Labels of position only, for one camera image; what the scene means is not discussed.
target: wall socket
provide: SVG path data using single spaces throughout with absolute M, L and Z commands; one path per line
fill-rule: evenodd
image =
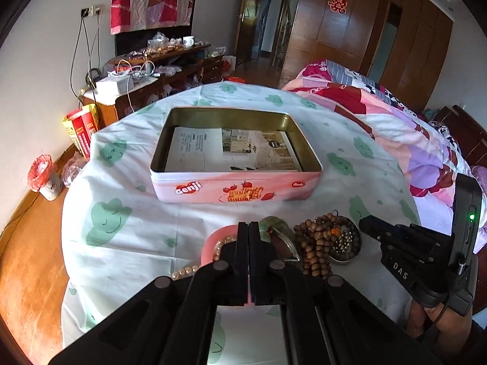
M 92 5 L 88 8 L 83 8 L 81 10 L 81 17 L 86 18 L 87 16 L 97 16 L 101 14 L 101 4 L 100 5 Z

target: white box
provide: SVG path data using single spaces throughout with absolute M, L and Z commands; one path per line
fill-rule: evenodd
M 96 92 L 100 95 L 122 95 L 133 89 L 133 79 L 131 75 L 119 77 L 105 77 L 96 83 Z

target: red and white cloth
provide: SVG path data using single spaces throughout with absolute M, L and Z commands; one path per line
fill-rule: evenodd
M 110 33 L 188 26 L 195 0 L 111 0 Z

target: strawberry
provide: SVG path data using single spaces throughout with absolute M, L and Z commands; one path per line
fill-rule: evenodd
M 271 200 L 274 195 L 276 195 L 275 193 L 266 193 L 264 196 L 261 197 L 261 200 Z

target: bedsheet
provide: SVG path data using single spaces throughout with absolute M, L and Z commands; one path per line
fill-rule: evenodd
M 149 164 L 174 106 L 239 107 L 289 113 L 323 165 L 307 200 L 238 204 L 167 204 L 155 196 Z M 63 344 L 93 328 L 155 277 L 199 263 L 215 230 L 267 215 L 290 226 L 333 209 L 358 222 L 374 214 L 419 223 L 397 160 L 358 124 L 299 95 L 220 82 L 150 104 L 92 137 L 92 159 L 63 208 L 62 249 L 69 283 L 62 305 Z M 105 243 L 94 246 L 93 237 Z M 380 263 L 379 243 L 363 237 L 361 253 L 332 270 L 394 321 L 409 295 Z M 209 363 L 286 363 L 278 307 L 218 308 Z
M 435 204 L 438 212 L 429 214 L 429 223 L 425 226 L 451 234 L 456 176 L 472 174 L 448 139 L 406 108 L 386 88 L 330 60 L 309 64 L 283 89 L 360 125 L 377 144 L 397 158 L 416 204 L 429 209 L 432 208 L 429 205 Z M 419 200 L 425 196 L 436 197 L 439 202 Z M 481 228 L 487 222 L 485 193 L 479 212 Z M 481 250 L 486 242 L 487 236 L 479 230 L 474 252 Z

